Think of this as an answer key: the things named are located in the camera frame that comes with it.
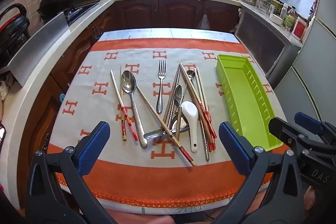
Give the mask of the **person's right hand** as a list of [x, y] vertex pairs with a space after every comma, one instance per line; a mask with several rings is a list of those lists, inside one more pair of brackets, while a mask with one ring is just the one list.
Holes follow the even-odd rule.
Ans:
[[304, 199], [303, 199], [305, 210], [309, 211], [313, 207], [313, 205], [315, 203], [315, 199], [316, 199], [315, 188], [312, 187], [312, 186], [309, 186], [307, 188], [307, 191], [306, 191], [306, 193], [304, 195]]

